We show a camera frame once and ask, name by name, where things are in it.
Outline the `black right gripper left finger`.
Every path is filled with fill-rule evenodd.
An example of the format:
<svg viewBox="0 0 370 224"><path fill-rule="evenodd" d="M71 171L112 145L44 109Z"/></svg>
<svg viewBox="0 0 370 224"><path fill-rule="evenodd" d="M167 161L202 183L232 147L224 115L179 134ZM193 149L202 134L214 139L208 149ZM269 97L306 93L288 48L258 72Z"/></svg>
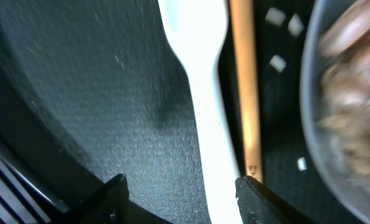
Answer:
<svg viewBox="0 0 370 224"><path fill-rule="evenodd" d="M126 176L118 174L65 214L65 223L165 224L129 200Z"/></svg>

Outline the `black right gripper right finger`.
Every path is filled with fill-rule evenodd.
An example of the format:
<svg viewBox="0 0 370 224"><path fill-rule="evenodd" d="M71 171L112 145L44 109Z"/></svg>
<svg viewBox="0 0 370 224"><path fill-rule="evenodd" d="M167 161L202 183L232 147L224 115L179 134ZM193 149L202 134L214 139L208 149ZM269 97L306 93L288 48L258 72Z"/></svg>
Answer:
<svg viewBox="0 0 370 224"><path fill-rule="evenodd" d="M251 176L236 179L235 187L235 197L244 224L314 223Z"/></svg>

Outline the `grey bowl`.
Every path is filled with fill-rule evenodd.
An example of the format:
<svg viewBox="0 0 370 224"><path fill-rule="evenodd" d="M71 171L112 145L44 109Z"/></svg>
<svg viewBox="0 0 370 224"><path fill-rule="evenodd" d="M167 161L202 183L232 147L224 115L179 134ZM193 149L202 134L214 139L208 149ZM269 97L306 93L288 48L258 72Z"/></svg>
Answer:
<svg viewBox="0 0 370 224"><path fill-rule="evenodd" d="M315 2L300 105L309 152L325 184L370 223L370 0Z"/></svg>

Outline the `wooden chopstick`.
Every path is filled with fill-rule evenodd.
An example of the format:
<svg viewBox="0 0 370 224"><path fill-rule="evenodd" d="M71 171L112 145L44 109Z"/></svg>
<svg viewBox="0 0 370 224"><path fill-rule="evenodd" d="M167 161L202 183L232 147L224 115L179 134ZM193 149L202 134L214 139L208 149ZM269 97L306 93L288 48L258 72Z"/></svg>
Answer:
<svg viewBox="0 0 370 224"><path fill-rule="evenodd" d="M230 0L245 173L263 182L254 3Z"/></svg>

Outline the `white plastic fork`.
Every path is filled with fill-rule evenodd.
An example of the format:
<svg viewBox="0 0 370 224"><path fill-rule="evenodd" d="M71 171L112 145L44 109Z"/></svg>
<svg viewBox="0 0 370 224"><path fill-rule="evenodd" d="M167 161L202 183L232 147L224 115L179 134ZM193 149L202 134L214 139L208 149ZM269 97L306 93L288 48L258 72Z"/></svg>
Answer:
<svg viewBox="0 0 370 224"><path fill-rule="evenodd" d="M232 144L218 61L229 25L224 0L159 0L164 32L186 71L212 223L242 223L235 197L240 176Z"/></svg>

